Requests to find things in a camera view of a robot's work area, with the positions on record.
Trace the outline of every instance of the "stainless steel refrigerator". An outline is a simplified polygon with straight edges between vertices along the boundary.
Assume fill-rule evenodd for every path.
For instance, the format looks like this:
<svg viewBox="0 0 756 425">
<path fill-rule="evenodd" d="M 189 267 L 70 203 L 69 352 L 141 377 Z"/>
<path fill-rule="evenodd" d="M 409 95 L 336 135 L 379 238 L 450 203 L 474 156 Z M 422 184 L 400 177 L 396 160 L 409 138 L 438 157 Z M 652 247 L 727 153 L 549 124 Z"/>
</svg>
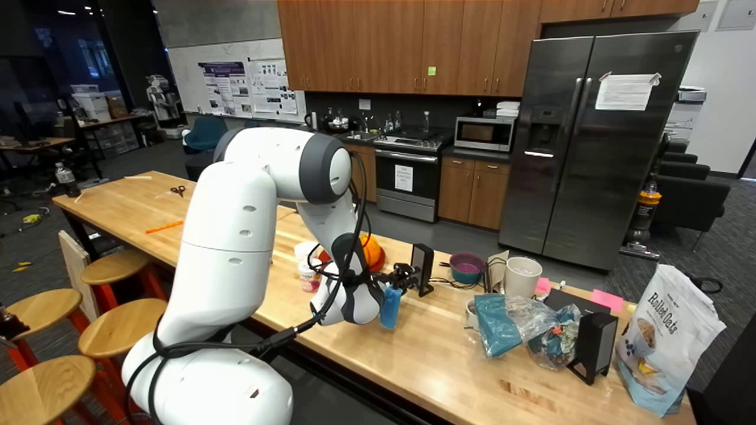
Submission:
<svg viewBox="0 0 756 425">
<path fill-rule="evenodd" d="M 537 40 L 498 243 L 613 269 L 694 33 Z"/>
</svg>

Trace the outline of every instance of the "stove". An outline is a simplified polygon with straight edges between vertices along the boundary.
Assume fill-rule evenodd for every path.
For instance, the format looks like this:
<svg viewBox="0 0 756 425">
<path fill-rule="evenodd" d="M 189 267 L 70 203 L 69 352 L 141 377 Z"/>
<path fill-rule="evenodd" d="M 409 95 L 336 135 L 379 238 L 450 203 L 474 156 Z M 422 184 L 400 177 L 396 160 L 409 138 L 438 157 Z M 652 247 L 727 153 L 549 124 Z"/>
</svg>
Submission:
<svg viewBox="0 0 756 425">
<path fill-rule="evenodd" d="M 444 136 L 439 132 L 422 132 L 415 128 L 402 128 L 379 136 L 374 144 L 396 150 L 439 153 L 446 144 L 451 144 L 451 136 Z"/>
<path fill-rule="evenodd" d="M 451 136 L 414 128 L 376 141 L 379 210 L 435 222 L 443 181 L 443 149 Z"/>
</svg>

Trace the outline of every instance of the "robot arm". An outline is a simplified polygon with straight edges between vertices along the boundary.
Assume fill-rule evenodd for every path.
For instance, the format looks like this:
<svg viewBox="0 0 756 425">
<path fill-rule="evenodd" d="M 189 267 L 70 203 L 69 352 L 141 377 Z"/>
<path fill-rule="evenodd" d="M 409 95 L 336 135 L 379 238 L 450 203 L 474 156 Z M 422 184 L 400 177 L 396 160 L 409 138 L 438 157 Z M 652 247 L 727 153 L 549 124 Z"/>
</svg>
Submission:
<svg viewBox="0 0 756 425">
<path fill-rule="evenodd" d="M 147 358 L 157 357 L 157 343 L 206 343 L 263 304 L 277 201 L 296 201 L 333 256 L 309 302 L 314 314 L 327 310 L 321 323 L 374 321 L 382 292 L 368 284 L 359 212 L 348 187 L 349 156 L 331 136 L 256 128 L 232 138 L 224 160 L 213 163 L 193 189 L 167 310 L 124 363 L 124 380 L 133 382 L 133 398 L 141 409 L 164 423 L 288 419 L 288 382 L 241 350 L 207 347 L 164 365 Z"/>
</svg>

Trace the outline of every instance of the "bowl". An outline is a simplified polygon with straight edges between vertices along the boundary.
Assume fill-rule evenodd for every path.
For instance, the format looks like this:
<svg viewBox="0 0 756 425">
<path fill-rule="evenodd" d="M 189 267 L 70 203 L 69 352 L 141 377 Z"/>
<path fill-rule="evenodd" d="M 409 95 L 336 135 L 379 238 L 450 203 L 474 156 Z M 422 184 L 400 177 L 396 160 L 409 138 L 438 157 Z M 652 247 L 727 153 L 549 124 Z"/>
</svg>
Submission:
<svg viewBox="0 0 756 425">
<path fill-rule="evenodd" d="M 478 254 L 471 254 L 471 253 L 457 253 L 457 254 L 451 254 L 450 267 L 451 267 L 454 281 L 466 284 L 466 285 L 474 285 L 474 284 L 480 284 L 480 278 L 487 269 L 487 261 Z"/>
</svg>

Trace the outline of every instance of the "microwave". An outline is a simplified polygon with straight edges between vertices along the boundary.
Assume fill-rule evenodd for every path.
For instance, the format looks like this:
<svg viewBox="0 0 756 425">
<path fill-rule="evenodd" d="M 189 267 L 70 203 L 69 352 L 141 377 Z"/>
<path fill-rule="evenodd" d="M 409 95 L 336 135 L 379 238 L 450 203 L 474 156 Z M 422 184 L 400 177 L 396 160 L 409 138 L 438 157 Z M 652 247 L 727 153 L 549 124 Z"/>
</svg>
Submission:
<svg viewBox="0 0 756 425">
<path fill-rule="evenodd" d="M 454 145 L 474 150 L 512 150 L 518 115 L 459 115 Z"/>
</svg>

